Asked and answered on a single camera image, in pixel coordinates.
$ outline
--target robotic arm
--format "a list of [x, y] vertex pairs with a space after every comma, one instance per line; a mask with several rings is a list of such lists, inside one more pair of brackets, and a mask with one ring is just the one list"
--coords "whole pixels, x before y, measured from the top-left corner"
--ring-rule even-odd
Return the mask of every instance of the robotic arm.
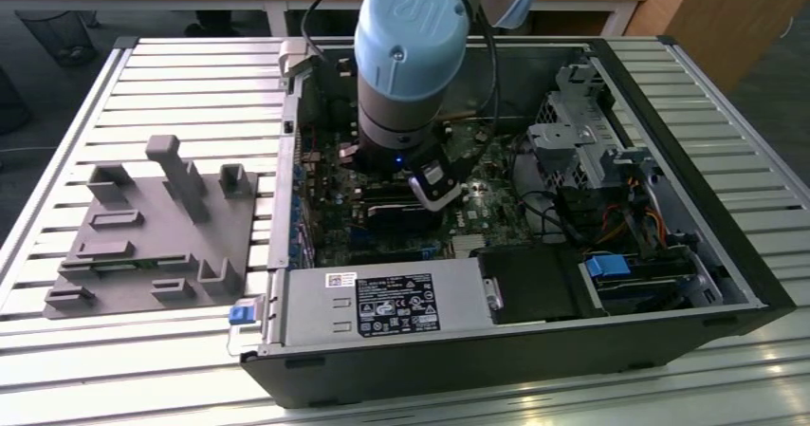
[[404, 166], [423, 206], [460, 195], [469, 168], [451, 164], [431, 138], [444, 91], [460, 69], [479, 8], [499, 28], [526, 20], [534, 0], [363, 0], [355, 34], [359, 145], [380, 171]]

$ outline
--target motherboard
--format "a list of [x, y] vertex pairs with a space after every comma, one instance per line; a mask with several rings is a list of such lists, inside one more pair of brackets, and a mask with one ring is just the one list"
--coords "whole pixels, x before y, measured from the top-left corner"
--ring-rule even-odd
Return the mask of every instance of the motherboard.
[[[449, 158], [471, 155], [487, 140], [488, 120], [444, 122], [439, 130]], [[339, 162], [341, 143], [353, 133], [331, 132], [303, 139], [307, 201], [315, 267], [465, 258], [485, 246], [526, 244], [532, 239], [526, 210], [509, 179], [509, 137], [489, 144], [461, 197], [431, 213], [407, 185], [407, 171], [368, 176]]]

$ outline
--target metal slatted table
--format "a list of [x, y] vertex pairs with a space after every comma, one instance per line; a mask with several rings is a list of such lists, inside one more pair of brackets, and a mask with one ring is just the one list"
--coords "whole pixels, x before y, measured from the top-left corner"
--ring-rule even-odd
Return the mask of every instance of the metal slatted table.
[[[802, 418], [810, 410], [810, 195], [679, 48], [652, 38], [610, 42], [799, 305], [784, 319], [651, 370], [285, 411], [229, 355], [227, 307], [41, 318], [90, 200], [92, 163], [124, 161], [131, 175], [157, 175], [143, 154], [157, 133], [184, 141], [180, 154], [201, 173], [240, 162], [260, 174], [247, 295], [263, 292], [280, 41], [143, 39], [112, 52], [0, 251], [0, 424], [590, 425], [610, 418], [624, 425], [708, 425]], [[245, 328], [232, 348], [257, 340], [257, 329]]]

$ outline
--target white sticker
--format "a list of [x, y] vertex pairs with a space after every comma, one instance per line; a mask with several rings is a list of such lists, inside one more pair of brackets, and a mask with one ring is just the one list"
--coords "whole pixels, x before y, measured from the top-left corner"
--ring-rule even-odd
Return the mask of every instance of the white sticker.
[[328, 272], [327, 273], [327, 288], [353, 287], [355, 280], [356, 280], [355, 272]]

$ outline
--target ur logo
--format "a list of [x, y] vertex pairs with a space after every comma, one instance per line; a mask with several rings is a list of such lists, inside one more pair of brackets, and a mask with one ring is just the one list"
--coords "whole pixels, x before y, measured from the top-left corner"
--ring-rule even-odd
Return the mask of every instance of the ur logo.
[[439, 27], [439, 15], [447, 4], [433, 0], [395, 0], [393, 17], [400, 21], [420, 23], [419, 32], [433, 35]]

